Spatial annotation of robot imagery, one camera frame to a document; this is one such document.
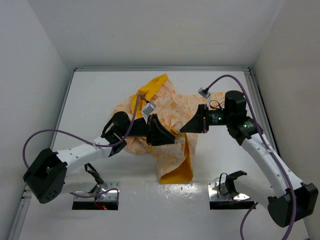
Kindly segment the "orange patterned yellow-lined jacket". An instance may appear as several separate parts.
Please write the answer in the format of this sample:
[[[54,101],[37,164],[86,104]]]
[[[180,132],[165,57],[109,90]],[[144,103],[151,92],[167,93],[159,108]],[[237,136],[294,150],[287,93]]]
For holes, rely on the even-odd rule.
[[[195,133],[180,133],[196,113],[200,104],[207,101],[199,94],[183,95],[175,91],[167,74],[155,77],[138,91],[145,99],[137,100],[137,94],[117,105],[114,112],[125,112],[132,117],[138,103],[136,118],[142,117],[141,110],[146,100],[156,105],[154,111],[160,123],[177,137],[174,144],[151,146],[145,137],[127,137],[125,151],[135,155],[150,154],[157,159],[156,169],[160,184],[185,184],[193,179],[198,136]]]

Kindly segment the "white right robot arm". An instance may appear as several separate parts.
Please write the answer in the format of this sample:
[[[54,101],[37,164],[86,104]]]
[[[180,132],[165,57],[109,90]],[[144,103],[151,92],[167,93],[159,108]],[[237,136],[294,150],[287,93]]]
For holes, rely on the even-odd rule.
[[[249,196],[263,205],[272,220],[284,228],[290,225],[292,213],[295,213],[295,221],[299,221],[314,212],[319,191],[313,183],[304,183],[286,166],[262,128],[247,115],[246,106],[242,92],[228,91],[223,109],[210,110],[206,104],[200,104],[180,132],[204,134],[210,126],[225,125],[229,135],[253,158],[269,183],[260,184],[238,170],[225,177],[224,193]]]

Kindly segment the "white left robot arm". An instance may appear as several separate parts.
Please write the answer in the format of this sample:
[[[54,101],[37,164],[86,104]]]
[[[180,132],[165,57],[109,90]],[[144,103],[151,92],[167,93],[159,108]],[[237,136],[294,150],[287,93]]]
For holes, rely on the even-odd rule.
[[[95,160],[116,155],[126,147],[127,137],[143,137],[152,147],[175,143],[174,135],[160,123],[157,114],[130,120],[127,113],[119,111],[93,141],[65,150],[42,150],[28,166],[23,180],[37,200],[46,204],[62,193],[68,174],[80,167],[89,167]]]

